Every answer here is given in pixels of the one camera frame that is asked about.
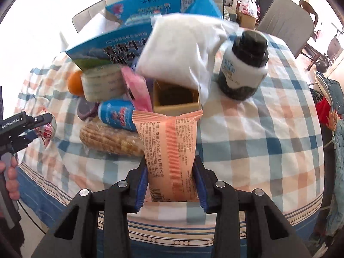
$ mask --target peach tissue packet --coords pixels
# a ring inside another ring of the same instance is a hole
[[[197,121],[202,110],[177,117],[133,111],[132,121],[144,144],[152,201],[195,201],[192,177]]]

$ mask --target bottle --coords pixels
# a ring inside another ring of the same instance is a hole
[[[130,101],[112,99],[103,102],[98,107],[99,119],[114,128],[136,131],[132,122],[134,106]]]
[[[217,83],[228,97],[244,101],[254,95],[268,73],[268,40],[258,31],[246,30],[228,47]]]

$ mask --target barcode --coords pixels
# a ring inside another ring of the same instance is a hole
[[[162,201],[162,196],[161,196],[161,192],[160,189],[153,189],[153,188],[149,188],[149,191],[151,193],[152,196],[152,201]]]

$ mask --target orange ball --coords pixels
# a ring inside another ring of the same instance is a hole
[[[83,84],[81,82],[82,71],[75,71],[68,77],[68,90],[71,94],[84,97]]]

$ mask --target silver screw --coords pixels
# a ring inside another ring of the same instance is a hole
[[[218,188],[223,188],[223,187],[225,187],[226,186],[226,183],[224,182],[224,181],[217,181],[216,183],[215,183],[215,185],[218,187]]]
[[[258,189],[255,189],[255,194],[257,196],[263,196],[264,195],[264,191],[262,189],[258,188]]]
[[[128,182],[126,182],[125,180],[121,180],[117,183],[118,187],[127,187]]]
[[[87,196],[88,195],[88,190],[87,189],[80,190],[79,195],[80,196]]]

